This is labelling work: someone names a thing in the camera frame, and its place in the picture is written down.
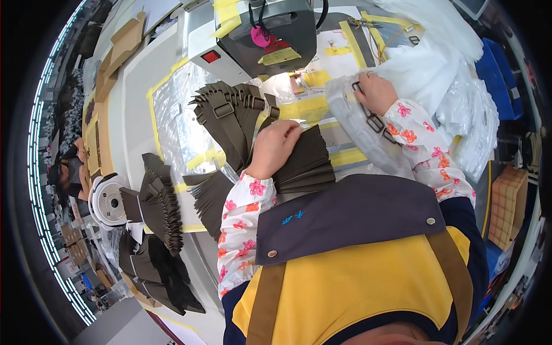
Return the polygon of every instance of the floral sleeve cover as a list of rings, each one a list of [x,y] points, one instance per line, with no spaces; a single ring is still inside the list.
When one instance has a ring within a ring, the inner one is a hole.
[[[433,188],[439,202],[467,197],[475,207],[475,191],[450,158],[447,144],[421,106],[399,99],[385,113],[383,121],[395,141],[402,144],[416,181]]]
[[[259,214],[276,204],[272,178],[255,179],[242,173],[226,197],[219,238],[219,297],[251,280],[258,266],[257,222]]]

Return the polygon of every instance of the red switch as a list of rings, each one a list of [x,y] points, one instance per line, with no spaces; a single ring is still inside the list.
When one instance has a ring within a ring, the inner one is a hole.
[[[214,50],[211,50],[210,52],[203,54],[201,57],[203,58],[203,60],[207,61],[208,63],[211,63],[213,61],[220,59],[219,53],[217,53]]]

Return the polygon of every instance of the yellow shirt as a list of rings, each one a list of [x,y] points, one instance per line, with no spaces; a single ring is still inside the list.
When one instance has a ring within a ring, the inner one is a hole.
[[[447,230],[467,265],[468,238],[455,227]],[[233,312],[246,337],[261,271]],[[419,313],[440,330],[452,301],[424,235],[310,255],[286,264],[272,344],[324,344],[358,321],[392,311]]]

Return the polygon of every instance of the black cap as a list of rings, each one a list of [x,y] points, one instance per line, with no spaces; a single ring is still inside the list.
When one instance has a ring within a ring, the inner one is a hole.
[[[48,181],[50,181],[50,184],[55,184],[56,186],[59,185],[61,179],[61,164],[56,163],[50,167],[50,170],[48,170]]]

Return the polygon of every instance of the white fan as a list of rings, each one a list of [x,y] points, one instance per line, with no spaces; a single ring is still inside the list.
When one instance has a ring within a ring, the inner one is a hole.
[[[126,224],[126,213],[119,188],[126,187],[126,179],[109,174],[97,177],[88,196],[88,208],[94,221],[104,225],[106,230]]]

